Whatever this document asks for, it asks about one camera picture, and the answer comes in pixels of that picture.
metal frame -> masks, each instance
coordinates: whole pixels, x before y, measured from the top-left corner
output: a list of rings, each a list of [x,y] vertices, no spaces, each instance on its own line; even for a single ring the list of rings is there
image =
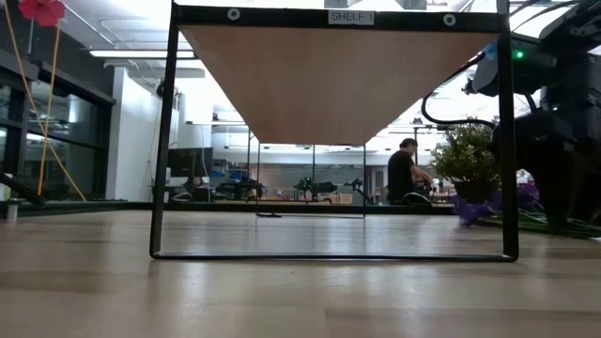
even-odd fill
[[[439,12],[373,12],[375,25],[330,25],[324,9],[289,8],[215,8],[180,6],[172,0],[171,21],[165,87],[162,101],[159,154],[150,230],[150,256],[156,259],[193,260],[418,260],[444,262],[515,262],[518,259],[517,204],[516,204],[516,140],[513,103],[513,73],[511,59],[511,30],[509,2],[497,0],[498,13],[439,13]],[[453,15],[455,24],[444,23],[445,15]],[[503,202],[502,254],[349,254],[349,253],[166,253],[161,250],[162,218],[167,169],[167,151],[171,124],[174,84],[176,78],[177,41],[180,25],[236,25],[254,27],[290,27],[319,29],[371,29],[393,31],[438,31],[496,33],[498,37],[499,110],[501,129],[501,182]]]

shelf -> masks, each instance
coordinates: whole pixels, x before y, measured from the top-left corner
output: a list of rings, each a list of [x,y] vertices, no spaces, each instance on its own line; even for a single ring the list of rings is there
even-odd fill
[[[179,29],[261,143],[364,145],[497,36],[465,32],[497,14],[235,10],[183,7]]]

window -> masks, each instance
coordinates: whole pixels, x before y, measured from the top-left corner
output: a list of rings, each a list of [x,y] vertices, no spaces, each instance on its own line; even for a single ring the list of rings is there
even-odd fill
[[[45,123],[48,110],[50,85],[37,82],[31,85],[32,95],[40,120]],[[50,135],[64,137],[83,143],[100,143],[99,109],[93,103],[72,95],[60,88],[54,88],[52,111],[48,125]],[[29,113],[29,127],[39,130],[39,124],[33,111]]]
[[[10,109],[10,87],[0,84],[0,118],[8,118]]]
[[[0,173],[4,172],[4,155],[7,146],[7,129],[0,128]]]
[[[102,167],[97,156],[99,151],[52,138],[49,139],[49,143],[85,197],[103,197],[104,193],[98,181],[98,176],[102,175],[99,173]],[[22,182],[30,188],[37,189],[38,186],[43,144],[43,136],[27,134]],[[49,200],[80,199],[50,149],[46,152],[42,196]]]

white wall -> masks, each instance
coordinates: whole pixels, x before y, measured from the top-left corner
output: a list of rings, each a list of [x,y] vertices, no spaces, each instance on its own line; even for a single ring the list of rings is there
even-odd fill
[[[156,170],[162,101],[115,69],[106,198],[147,202]],[[173,112],[169,143],[177,139],[179,112]]]

black cable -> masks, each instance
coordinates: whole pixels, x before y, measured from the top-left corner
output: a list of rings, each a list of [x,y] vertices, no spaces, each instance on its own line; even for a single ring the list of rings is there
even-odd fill
[[[524,96],[526,97],[526,101],[528,102],[528,106],[530,107],[530,113],[535,113],[537,109],[536,102],[534,102],[534,99],[530,94],[524,94]]]
[[[43,207],[46,204],[46,200],[38,195],[33,190],[27,188],[23,184],[17,182],[14,178],[8,177],[4,173],[0,173],[0,183],[11,188],[14,192],[17,192],[27,202],[31,203],[36,207]]]
[[[519,24],[519,25],[518,25],[516,28],[512,29],[512,32],[516,31],[516,30],[517,30],[519,27],[521,27],[521,26],[522,26],[522,25],[524,25],[525,23],[529,23],[530,21],[532,21],[532,20],[534,20],[534,19],[538,18],[538,17],[539,17],[539,16],[541,16],[541,15],[547,14],[547,13],[549,13],[549,12],[551,12],[551,11],[555,10],[555,9],[564,8],[564,7],[568,7],[568,6],[572,6],[572,5],[577,5],[578,3],[579,3],[579,1],[578,1],[578,0],[566,1],[566,2],[563,2],[563,3],[557,4],[557,5],[551,6],[551,7],[549,7],[549,8],[545,8],[545,9],[543,9],[543,10],[539,11],[538,13],[536,13],[536,14],[532,15],[532,16],[531,16],[530,18],[528,18],[528,20],[526,20],[525,22],[523,22],[523,23],[520,23],[520,24]]]
[[[529,0],[529,1],[526,1],[525,3],[519,5],[519,7],[516,8],[516,10],[514,10],[511,13],[509,13],[509,17],[511,18],[512,16],[518,14],[520,11],[522,11],[522,10],[524,10],[524,9],[532,6],[532,5],[536,5],[536,3],[540,2],[540,1],[543,1],[543,0]]]
[[[476,57],[472,58],[467,64],[463,65],[460,69],[458,69],[456,72],[453,73],[453,75],[449,76],[448,79],[446,79],[444,81],[444,83],[452,80],[455,76],[457,76],[458,74],[464,72],[466,69],[468,69],[469,67],[477,64],[478,62],[480,62],[480,60],[482,60],[483,58],[485,58],[485,54],[484,53],[479,53],[476,55]],[[422,99],[422,115],[425,117],[425,119],[427,119],[430,122],[436,123],[436,124],[440,124],[440,125],[456,125],[456,124],[480,124],[480,125],[484,125],[489,127],[490,129],[494,129],[496,127],[496,125],[490,121],[485,121],[485,120],[481,120],[481,119],[462,119],[462,120],[449,120],[449,121],[444,121],[444,120],[439,120],[436,119],[434,117],[432,117],[425,109],[425,106],[427,104],[428,99],[430,98],[430,96],[432,96],[432,94],[434,93],[434,91],[431,91],[430,94],[426,95],[423,99]]]

